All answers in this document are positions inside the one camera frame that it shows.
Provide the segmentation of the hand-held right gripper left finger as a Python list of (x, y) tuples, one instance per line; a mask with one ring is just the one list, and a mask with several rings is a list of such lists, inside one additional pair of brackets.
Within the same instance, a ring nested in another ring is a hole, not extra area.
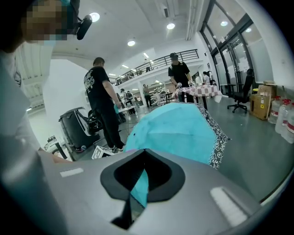
[(143, 205), (131, 194), (127, 201), (113, 199), (101, 184), (103, 170), (131, 152), (67, 163), (54, 163), (50, 153), (38, 153), (70, 235), (131, 234), (116, 223), (133, 224), (143, 213)]

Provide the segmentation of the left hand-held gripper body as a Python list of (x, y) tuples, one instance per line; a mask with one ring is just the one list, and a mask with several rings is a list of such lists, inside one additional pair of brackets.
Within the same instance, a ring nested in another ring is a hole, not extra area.
[(95, 160), (95, 159), (108, 157), (108, 156), (112, 156), (112, 155), (114, 155), (114, 153), (112, 151), (110, 151), (107, 148), (104, 148), (102, 146), (97, 145), (91, 158), (92, 158), (92, 160)]

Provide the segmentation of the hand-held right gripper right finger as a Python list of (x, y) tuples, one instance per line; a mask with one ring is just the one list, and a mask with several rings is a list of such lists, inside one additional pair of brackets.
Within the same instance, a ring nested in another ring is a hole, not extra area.
[(148, 203), (129, 228), (132, 235), (243, 235), (261, 205), (213, 167), (158, 151), (177, 163), (185, 183), (171, 199)]

